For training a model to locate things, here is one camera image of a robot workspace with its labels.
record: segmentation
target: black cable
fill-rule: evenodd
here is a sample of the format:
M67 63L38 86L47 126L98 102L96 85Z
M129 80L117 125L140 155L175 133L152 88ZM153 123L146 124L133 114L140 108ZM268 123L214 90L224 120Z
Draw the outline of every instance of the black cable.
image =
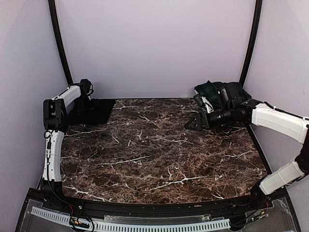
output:
M243 226L246 226L246 225L248 225L248 224L250 224L250 223L252 223L252 222L255 222L255 221L257 221L257 220L260 220L260 219L262 219L262 218L264 218L264 217L261 216L261 214L259 214L259 215L257 215L257 216L254 216L253 218L251 218L250 221L246 222L245 224L237 225L236 227L243 227Z
M47 177L48 186L49 186L49 188L51 189L51 191L52 191L52 193L54 194L54 196L57 197L61 202L65 203L66 205L69 205L69 206L71 206L71 207L74 207L74 208L76 208L76 209L79 209L79 207L77 207L77 206L75 206L75 205L73 205L73 204L71 204L71 203L69 203L69 202L67 202L67 201L65 201L65 200L63 200L63 199L61 199L61 198L55 193L54 189L52 188L52 186L51 186L51 184L50 184L50 181L49 181L49 158L47 158L47 167L46 167L46 171L47 171L46 177ZM93 232L94 229L95 229L95 225L94 225L94 223L93 223L93 220L92 220L91 217L90 217L86 212L84 212L84 211L82 211L82 215L85 215L85 219L86 219L87 221L89 221L89 222L92 224L92 230L91 230L91 232Z
M242 86L244 86L246 77L248 74L252 54L253 54L253 49L254 49L254 44L256 40L256 35L257 35L257 29L259 27L259 21L260 21L260 16L261 16L261 10L262 10L262 0L256 0L255 2L255 9L254 9L254 16L253 16L253 22L252 22L252 28L251 28L251 33L250 33L250 39L248 43L248 48L247 48L247 53L246 53L246 58L243 63L241 75L239 82L241 83Z
M64 118L65 118L65 116L64 116L64 112L63 112L63 110L62 110L61 105L59 104L59 102L57 102L57 99L58 99L58 96L57 96L57 97L55 97L55 99L54 99L55 104L59 107L60 112L61 112L61 114L62 114L62 116L63 116L63 119L64 119Z
M73 231L76 231L76 232L85 232L86 231L86 230L76 228L74 222L71 224L71 226L73 227L73 229L72 229Z
M241 221L239 221L239 222L237 222L237 223L234 223L234 224L231 225L231 226L240 227L240 225L238 225L238 224L242 223L243 221L246 221L248 218L250 218L252 215L254 215L254 214L255 214L257 211L259 211L259 210L264 206L264 204L267 203L267 202L268 202L268 199L266 199L265 202L263 202L263 203L261 204L261 206L258 207L258 209L256 209L256 210L255 210L253 213L251 213L250 215L248 215L245 219L243 219L243 220L241 220Z
M290 113L290 112L286 112L286 111L284 111L284 110L275 108L274 106L272 106L271 104L269 104L269 103L266 102L266 101L263 102L263 103L265 103L269 108L271 108L271 109L273 109L273 110L276 110L276 111L278 111L278 112L285 113L285 114L287 114L287 115L291 115L291 116L294 116L294 117L297 117L297 118L301 118L301 119L305 119L305 120L309 121L309 118L302 117L302 116L299 116L299 115L296 115L296 114L292 114L292 113Z
M52 130L52 131L46 130L46 131L44 132L44 139L49 139L49 138L51 138L54 131L55 131L55 130Z
M246 203L246 204L234 204L234 203L231 203L230 205L235 205L235 206L248 206L251 202L252 202L252 198L250 198L249 202Z

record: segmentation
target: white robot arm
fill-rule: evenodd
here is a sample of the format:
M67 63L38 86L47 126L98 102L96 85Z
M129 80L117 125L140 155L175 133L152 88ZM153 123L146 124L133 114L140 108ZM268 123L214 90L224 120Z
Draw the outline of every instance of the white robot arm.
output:
M297 157L260 182L259 187L265 195L269 195L308 174L309 164L304 163L304 159L309 157L307 154L309 152L307 147L309 121L307 118L279 112L276 108L272 109L267 104L260 103L253 109L251 123L270 128L304 144Z
M211 113L205 111L197 113L186 123L185 128L201 131L239 121L270 128L303 144L298 156L276 172L260 180L251 189L255 202L263 201L267 195L309 174L309 119L277 109L267 102L263 103L253 99L245 102L239 100L238 96L232 94L222 96L221 101L228 102L227 105L232 107L218 109Z
M62 93L43 103L43 116L45 127L45 162L41 179L41 189L46 190L51 185L59 195L62 193L60 174L60 154L64 134L68 129L67 107L80 98L84 103L90 101L89 91L92 84L87 79L73 84Z

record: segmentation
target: dark green cloth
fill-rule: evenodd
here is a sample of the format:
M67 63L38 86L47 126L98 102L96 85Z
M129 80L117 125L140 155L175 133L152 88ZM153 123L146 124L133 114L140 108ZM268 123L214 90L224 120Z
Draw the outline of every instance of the dark green cloth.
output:
M194 89L198 92L198 94L201 97L205 97L210 104L212 104L213 109L222 109L225 106L221 103L220 97L218 94L218 89L222 88L223 86L227 85L234 85L241 97L241 99L244 101L251 99L251 96L242 88L241 83L239 82L229 82L229 83L224 83L224 82L210 82L208 81L207 83L204 83L202 85L196 86Z

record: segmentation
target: black curved frame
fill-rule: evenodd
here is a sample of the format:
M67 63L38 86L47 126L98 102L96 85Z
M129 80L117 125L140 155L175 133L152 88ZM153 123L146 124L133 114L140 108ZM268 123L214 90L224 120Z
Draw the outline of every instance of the black curved frame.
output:
M66 57L66 53L64 51L64 46L63 46L63 42L61 38L61 32L60 32L60 27L59 27L59 22L58 22L58 17L57 17L55 0L48 0L48 5L49 5L50 17L51 17L52 24L53 24L55 40L56 40L62 68L66 76L68 85L72 85L73 79L71 76L71 72L70 72L69 65L68 65L68 60Z
M298 219L296 217L295 210L293 208L291 199L286 191L286 188L276 191L271 201L285 197L290 212L292 214L294 224L297 232L301 232ZM29 200L35 200L43 203L43 207L58 210L63 207L56 199L53 202L52 199L45 200L46 196L42 194L40 190L30 188L24 204L19 215L15 232L20 232L24 215L26 213ZM200 216L211 215L212 218L229 218L233 223L239 218L245 217L245 213L251 211L247 206L232 207L232 203L247 202L249 196L237 197L227 200L218 200L212 202L200 202L200 203L186 203L186 204L123 204L123 203L106 203L96 202L90 200L81 200L72 197L65 197L65 200L75 205L81 205L83 211L92 218L104 218L105 215L109 216L123 216L123 217L139 217L139 218L172 218L172 217L188 217L188 216ZM78 217L81 212L74 211L74 216Z
M246 58L243 63L241 75L239 82L244 86L246 77L248 74L252 54L253 54L253 49L255 45L255 39L257 35L257 29L259 27L259 22L260 22L260 16L261 16L261 11L262 11L262 2L263 0L256 0L255 2L255 10L254 10L254 16L253 16L253 22L252 22L252 28L251 28L251 33L250 33L250 39L248 43L248 48L247 48L247 53L246 53Z

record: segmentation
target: black metal pole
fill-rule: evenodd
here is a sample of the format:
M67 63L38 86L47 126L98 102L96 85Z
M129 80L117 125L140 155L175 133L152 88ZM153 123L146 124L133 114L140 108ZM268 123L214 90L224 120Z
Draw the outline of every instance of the black metal pole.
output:
M255 39L257 35L257 29L259 27L261 10L262 10L262 0L256 0L248 49L247 49L246 58L245 58L242 71L241 71L241 75L240 75L240 79L239 79L239 82L242 84L242 86L244 86L245 84L247 73L249 70L249 66L250 66L250 62L251 62L251 58L253 54L253 49L254 49L254 44L255 44Z
M64 46L63 46L63 42L62 42L62 38L61 38L55 0L48 0L48 4L49 4L50 17L51 17L52 24L53 24L55 39L56 39L56 43L57 43L58 52L59 52L59 56L60 56L60 59L61 59L63 71L64 71L64 74L66 76L66 80L68 82L68 85L71 85L71 84L73 84L73 79L72 79L72 76L71 76L71 73L70 73L66 53L64 51Z

